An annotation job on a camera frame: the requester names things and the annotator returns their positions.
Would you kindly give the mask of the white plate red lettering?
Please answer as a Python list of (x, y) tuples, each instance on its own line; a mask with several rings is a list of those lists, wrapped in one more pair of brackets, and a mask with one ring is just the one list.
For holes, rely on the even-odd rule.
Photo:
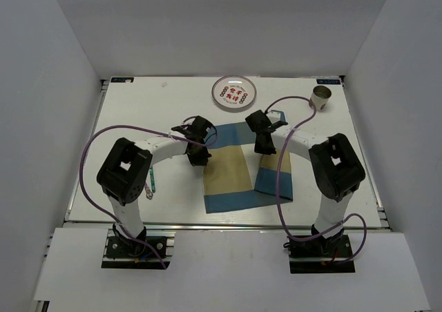
[(227, 75), (213, 84), (211, 96), (214, 103), (221, 109), (240, 112), (253, 105), (257, 97), (257, 88), (246, 77)]

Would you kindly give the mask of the blue beige checked placemat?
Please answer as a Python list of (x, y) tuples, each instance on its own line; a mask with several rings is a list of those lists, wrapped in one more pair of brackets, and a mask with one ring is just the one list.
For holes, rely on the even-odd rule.
[(218, 140), (203, 171), (204, 205), (208, 214), (241, 211), (276, 204), (276, 170), (280, 151), (254, 152), (256, 135), (246, 122), (217, 127)]

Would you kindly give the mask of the green handled table knife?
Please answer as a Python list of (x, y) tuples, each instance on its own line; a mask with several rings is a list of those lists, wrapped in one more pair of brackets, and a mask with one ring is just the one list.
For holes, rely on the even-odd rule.
[(151, 185), (151, 192), (155, 193), (156, 192), (156, 185), (155, 185), (155, 175), (154, 175), (153, 167), (149, 168), (149, 179), (150, 179), (150, 185)]

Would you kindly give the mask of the iridescent metal fork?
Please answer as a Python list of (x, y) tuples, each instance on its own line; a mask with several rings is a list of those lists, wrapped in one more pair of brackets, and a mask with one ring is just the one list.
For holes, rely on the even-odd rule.
[(150, 189), (149, 185), (146, 182), (144, 182), (144, 191), (146, 194), (146, 198), (149, 200), (152, 200), (153, 199), (153, 191)]

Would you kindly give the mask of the metal cup white sleeve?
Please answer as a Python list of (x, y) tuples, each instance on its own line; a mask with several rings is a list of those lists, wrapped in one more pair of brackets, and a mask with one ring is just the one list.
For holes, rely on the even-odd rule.
[(317, 85), (312, 90), (309, 106), (316, 110), (323, 110), (331, 96), (332, 92), (328, 87)]

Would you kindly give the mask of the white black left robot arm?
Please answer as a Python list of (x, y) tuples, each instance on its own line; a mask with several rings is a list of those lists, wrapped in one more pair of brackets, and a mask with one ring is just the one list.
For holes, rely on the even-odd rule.
[(111, 148), (97, 174), (97, 183), (108, 197), (121, 233), (122, 248), (132, 256), (146, 248), (146, 229), (140, 217), (138, 197), (144, 190), (153, 165), (186, 155), (190, 165), (206, 166), (211, 157), (206, 138), (215, 126), (196, 116), (190, 124), (173, 127), (168, 133), (155, 132), (154, 138), (132, 142), (121, 137)]

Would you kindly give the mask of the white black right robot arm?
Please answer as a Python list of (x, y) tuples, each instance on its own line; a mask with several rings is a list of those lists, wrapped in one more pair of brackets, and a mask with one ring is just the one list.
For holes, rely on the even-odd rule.
[(278, 215), (287, 236), (295, 242), (312, 241), (313, 250), (322, 256), (329, 255), (337, 247), (335, 237), (343, 232), (343, 225), (354, 214), (346, 216), (350, 199), (365, 179), (365, 169), (348, 138), (337, 133), (331, 137), (319, 137), (301, 131), (301, 124), (293, 128), (288, 123), (258, 110), (245, 119), (251, 132), (256, 134), (254, 151), (262, 155), (278, 153), (276, 163), (276, 198), (280, 198), (282, 161), (286, 152), (310, 161), (316, 185), (321, 192), (320, 208), (312, 225), (312, 235), (293, 236), (285, 223), (280, 203)]

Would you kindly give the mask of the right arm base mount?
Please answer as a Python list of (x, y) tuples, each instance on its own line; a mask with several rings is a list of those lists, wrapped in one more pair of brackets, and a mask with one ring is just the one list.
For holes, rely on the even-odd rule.
[(289, 239), (283, 244), (289, 254), (291, 274), (344, 274), (355, 273), (352, 260), (344, 261), (353, 255), (348, 235), (326, 243), (321, 238), (308, 242), (295, 242)]

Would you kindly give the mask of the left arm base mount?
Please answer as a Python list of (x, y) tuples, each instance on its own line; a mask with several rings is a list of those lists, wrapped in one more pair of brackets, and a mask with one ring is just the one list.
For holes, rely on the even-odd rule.
[(173, 255), (174, 236), (151, 233), (146, 236), (146, 241), (160, 255), (165, 267), (163, 267), (152, 249), (143, 244), (135, 244), (135, 248), (133, 248), (123, 243), (116, 234), (109, 234), (106, 239), (101, 268), (166, 270)]

